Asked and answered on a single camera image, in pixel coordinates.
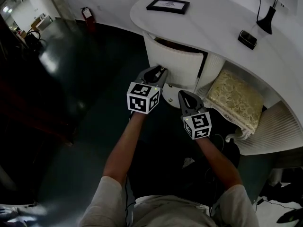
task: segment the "gold patterned cushion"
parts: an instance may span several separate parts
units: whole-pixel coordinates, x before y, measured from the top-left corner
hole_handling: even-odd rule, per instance
[[[263,97],[231,72],[220,72],[205,102],[243,130],[255,133],[262,113]]]

